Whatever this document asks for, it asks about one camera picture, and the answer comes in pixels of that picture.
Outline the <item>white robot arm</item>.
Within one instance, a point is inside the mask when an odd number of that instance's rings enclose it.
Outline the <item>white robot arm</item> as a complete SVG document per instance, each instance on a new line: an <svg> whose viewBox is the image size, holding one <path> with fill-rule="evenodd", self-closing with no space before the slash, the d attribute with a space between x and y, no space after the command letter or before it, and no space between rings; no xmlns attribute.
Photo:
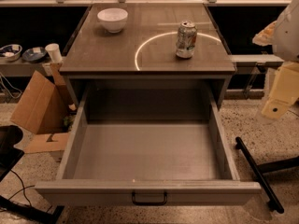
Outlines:
<svg viewBox="0 0 299 224"><path fill-rule="evenodd" d="M252 42L271 45L274 55L283 60L261 108L262 117L277 120L299 99L299 0L292 0Z"/></svg>

